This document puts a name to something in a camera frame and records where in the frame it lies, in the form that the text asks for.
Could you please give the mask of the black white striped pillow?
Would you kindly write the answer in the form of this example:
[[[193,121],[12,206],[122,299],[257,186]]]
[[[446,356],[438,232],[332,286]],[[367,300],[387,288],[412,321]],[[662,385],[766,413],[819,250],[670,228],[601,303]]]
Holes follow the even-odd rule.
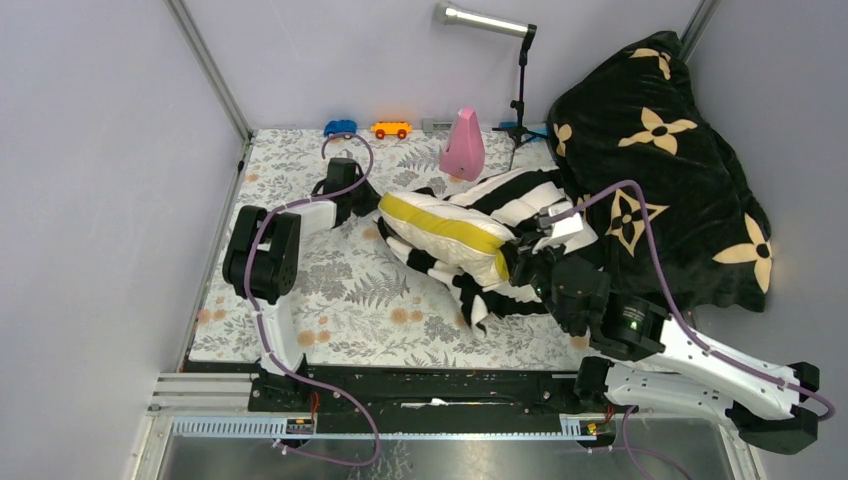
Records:
[[[438,198],[429,188],[407,192]],[[536,232],[537,216],[542,209],[563,201],[572,203],[555,167],[519,168],[489,176],[464,192],[438,199],[491,217],[513,233],[513,240]],[[405,242],[384,222],[378,206],[377,211],[375,223],[392,253],[410,268],[443,283],[459,305],[466,325],[476,336],[486,336],[486,322],[492,317],[546,314],[547,310],[531,286],[516,287],[508,280],[493,287],[483,287],[462,269]]]

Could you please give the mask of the pink metronome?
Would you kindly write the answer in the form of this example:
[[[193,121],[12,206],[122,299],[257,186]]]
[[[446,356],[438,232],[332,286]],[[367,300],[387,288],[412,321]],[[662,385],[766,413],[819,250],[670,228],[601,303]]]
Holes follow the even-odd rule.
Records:
[[[439,159],[439,169],[464,181],[476,180],[485,164],[485,147],[476,111],[464,107],[457,112],[445,147]]]

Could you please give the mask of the white yellow pillow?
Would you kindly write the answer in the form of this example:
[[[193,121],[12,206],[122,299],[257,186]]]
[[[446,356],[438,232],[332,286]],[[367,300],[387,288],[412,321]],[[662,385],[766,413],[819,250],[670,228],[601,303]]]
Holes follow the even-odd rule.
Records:
[[[387,193],[378,210],[405,242],[462,269],[479,285],[509,280],[501,248],[515,236],[491,217],[418,192]]]

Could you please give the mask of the silver flashlight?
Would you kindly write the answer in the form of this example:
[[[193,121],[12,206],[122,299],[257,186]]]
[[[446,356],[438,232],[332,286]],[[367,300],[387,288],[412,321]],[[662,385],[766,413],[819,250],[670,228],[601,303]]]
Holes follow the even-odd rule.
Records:
[[[486,15],[463,9],[458,5],[442,1],[435,5],[433,18],[443,25],[459,25],[478,30],[509,35],[522,40],[518,53],[518,98],[510,102],[510,108],[516,113],[516,122],[512,127],[497,127],[495,131],[504,132],[513,141],[513,148],[509,161],[509,168],[513,167],[516,152],[525,144],[534,139],[546,140],[545,134],[531,131],[524,124],[525,116],[525,75],[528,64],[529,51],[535,40],[538,27],[535,24],[517,23],[496,16]]]

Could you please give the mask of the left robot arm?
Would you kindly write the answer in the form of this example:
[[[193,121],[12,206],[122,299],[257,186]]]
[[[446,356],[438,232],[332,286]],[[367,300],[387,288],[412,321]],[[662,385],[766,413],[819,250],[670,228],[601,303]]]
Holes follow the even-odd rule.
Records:
[[[236,217],[222,266],[224,281],[253,309],[262,353],[260,366],[278,375],[272,398],[288,411],[309,401],[306,354],[298,344],[291,300],[306,240],[367,216],[380,195],[368,182],[370,167],[332,158],[327,174],[304,199],[274,209],[244,206]]]

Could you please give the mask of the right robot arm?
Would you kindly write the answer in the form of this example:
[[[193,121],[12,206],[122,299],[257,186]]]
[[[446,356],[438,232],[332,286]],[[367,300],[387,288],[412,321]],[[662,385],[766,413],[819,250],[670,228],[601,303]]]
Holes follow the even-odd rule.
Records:
[[[567,333],[589,336],[573,386],[583,410],[653,409],[700,417],[761,450],[794,455],[818,439],[818,416],[802,402],[819,387],[807,362],[778,365],[708,337],[687,336],[670,312],[616,291],[582,258],[504,247],[511,285],[530,287]]]

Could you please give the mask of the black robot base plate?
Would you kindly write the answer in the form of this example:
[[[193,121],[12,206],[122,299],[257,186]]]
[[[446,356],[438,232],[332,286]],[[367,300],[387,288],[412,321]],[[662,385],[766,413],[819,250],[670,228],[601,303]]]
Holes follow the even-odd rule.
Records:
[[[624,412],[581,393],[574,372],[304,365],[301,380],[259,371],[251,413],[303,414],[319,434],[556,434],[563,416]]]

